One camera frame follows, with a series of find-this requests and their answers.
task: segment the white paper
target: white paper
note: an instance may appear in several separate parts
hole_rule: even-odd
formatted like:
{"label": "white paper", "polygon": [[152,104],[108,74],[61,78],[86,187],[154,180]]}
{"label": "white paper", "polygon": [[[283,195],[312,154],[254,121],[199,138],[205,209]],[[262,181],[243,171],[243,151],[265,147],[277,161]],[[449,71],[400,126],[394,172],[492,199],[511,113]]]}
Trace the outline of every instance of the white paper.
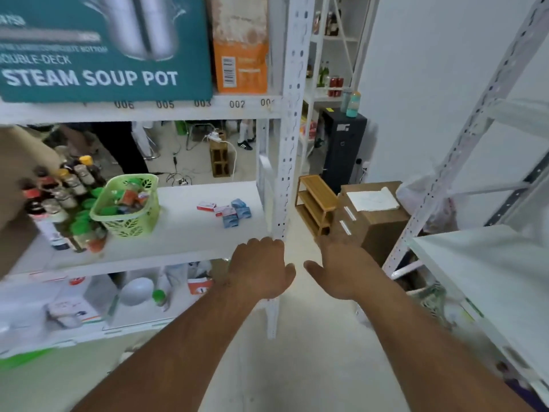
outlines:
{"label": "white paper", "polygon": [[357,211],[384,211],[400,207],[386,186],[380,191],[349,192],[347,196]]}

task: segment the teal cardboard box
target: teal cardboard box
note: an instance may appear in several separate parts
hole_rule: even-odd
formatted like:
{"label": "teal cardboard box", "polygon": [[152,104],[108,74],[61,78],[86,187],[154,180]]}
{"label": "teal cardboard box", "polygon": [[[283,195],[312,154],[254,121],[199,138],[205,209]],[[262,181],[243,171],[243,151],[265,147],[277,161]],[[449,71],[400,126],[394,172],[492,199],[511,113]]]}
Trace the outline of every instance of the teal cardboard box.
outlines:
{"label": "teal cardboard box", "polygon": [[209,100],[204,0],[0,0],[0,96]]}

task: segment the human arm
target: human arm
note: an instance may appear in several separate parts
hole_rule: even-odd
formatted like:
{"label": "human arm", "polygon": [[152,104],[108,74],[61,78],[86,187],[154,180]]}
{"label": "human arm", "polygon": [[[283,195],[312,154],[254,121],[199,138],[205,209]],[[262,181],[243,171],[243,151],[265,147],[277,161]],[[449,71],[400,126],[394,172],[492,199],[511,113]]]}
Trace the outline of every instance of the human arm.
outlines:
{"label": "human arm", "polygon": [[305,269],[329,295],[358,302],[413,412],[531,411],[365,250],[327,236],[319,246],[323,267],[308,260]]}
{"label": "human arm", "polygon": [[228,280],[216,284],[117,367],[73,412],[197,411],[223,353],[261,299],[295,277],[284,243],[251,239],[234,251]]}

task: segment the barcode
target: barcode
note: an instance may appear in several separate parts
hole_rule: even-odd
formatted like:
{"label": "barcode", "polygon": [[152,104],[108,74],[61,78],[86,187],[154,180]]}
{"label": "barcode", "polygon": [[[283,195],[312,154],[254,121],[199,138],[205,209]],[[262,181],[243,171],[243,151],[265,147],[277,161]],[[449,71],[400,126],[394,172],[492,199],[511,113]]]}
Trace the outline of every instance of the barcode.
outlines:
{"label": "barcode", "polygon": [[223,88],[237,87],[237,62],[234,56],[222,56]]}

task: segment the black sneaker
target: black sneaker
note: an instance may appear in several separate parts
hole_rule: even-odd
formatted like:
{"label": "black sneaker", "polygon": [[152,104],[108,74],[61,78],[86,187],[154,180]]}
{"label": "black sneaker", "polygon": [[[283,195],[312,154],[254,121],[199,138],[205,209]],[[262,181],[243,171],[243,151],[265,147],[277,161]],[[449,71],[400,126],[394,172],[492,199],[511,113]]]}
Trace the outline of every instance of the black sneaker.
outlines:
{"label": "black sneaker", "polygon": [[254,150],[254,148],[250,146],[250,143],[248,143],[246,140],[244,140],[242,143],[237,143],[237,145],[244,150]]}

